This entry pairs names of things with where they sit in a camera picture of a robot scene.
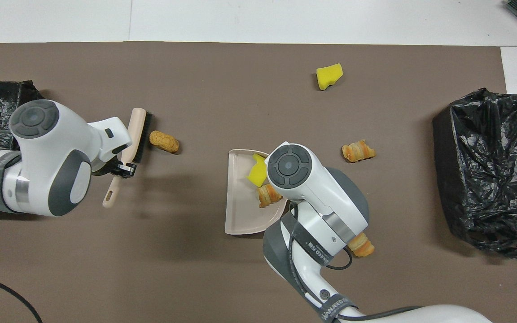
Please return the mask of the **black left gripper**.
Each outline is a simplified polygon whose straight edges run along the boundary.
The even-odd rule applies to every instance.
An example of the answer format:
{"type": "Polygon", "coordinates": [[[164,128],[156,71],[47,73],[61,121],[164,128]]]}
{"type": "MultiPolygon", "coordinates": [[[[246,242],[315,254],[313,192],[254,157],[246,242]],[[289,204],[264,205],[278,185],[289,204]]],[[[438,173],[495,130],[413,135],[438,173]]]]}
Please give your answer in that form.
{"type": "Polygon", "coordinates": [[[102,168],[92,172],[92,176],[103,176],[113,174],[113,176],[123,179],[135,176],[137,165],[134,163],[124,163],[117,156],[110,159],[102,168]]]}

